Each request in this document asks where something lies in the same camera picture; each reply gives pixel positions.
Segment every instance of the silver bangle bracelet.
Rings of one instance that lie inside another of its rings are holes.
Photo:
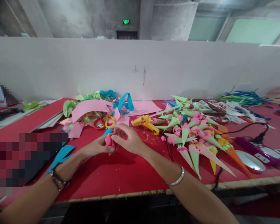
[[[184,178],[184,168],[182,166],[180,166],[180,167],[181,167],[181,175],[180,175],[179,179],[172,184],[167,183],[169,186],[175,186],[175,185],[179,184],[179,182]]]

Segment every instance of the bracelet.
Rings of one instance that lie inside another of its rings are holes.
[[[174,183],[171,183],[171,184],[167,183],[169,186],[175,186],[175,185],[179,184],[179,182],[184,178],[184,168],[182,166],[180,166],[180,167],[181,167],[181,175],[180,175],[179,179]]]
[[[57,187],[58,191],[61,191],[61,188],[57,184],[57,181],[59,182],[59,184],[65,186],[65,187],[67,187],[69,185],[69,183],[71,182],[71,180],[69,180],[69,181],[62,180],[60,178],[60,176],[56,173],[55,167],[49,172],[49,174],[52,176],[53,182],[54,182],[55,186]]]

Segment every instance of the green exit sign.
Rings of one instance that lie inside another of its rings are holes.
[[[130,24],[130,20],[123,19],[122,20],[122,24],[128,25],[128,24]]]

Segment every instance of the hand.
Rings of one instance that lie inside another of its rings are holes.
[[[96,140],[81,148],[79,152],[86,157],[95,156],[102,152],[109,153],[110,155],[114,151],[114,148],[104,146],[106,137],[107,135],[103,135],[97,138]]]
[[[115,124],[109,127],[109,129],[113,129],[114,133],[111,136],[113,141],[117,144],[121,145],[123,148],[128,150],[131,153],[141,155],[143,150],[147,148],[147,146],[142,142],[141,138],[138,136],[136,131],[132,128],[127,126],[126,124],[120,123]],[[121,138],[117,134],[121,135],[122,132],[127,135],[127,140]]]

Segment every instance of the pencil mark on wall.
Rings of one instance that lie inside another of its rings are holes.
[[[136,69],[136,65],[135,65],[135,69],[132,72],[137,73],[139,70]]]
[[[143,72],[143,85],[145,83],[145,76],[146,76],[146,70],[145,70],[145,66],[144,66],[144,72]]]

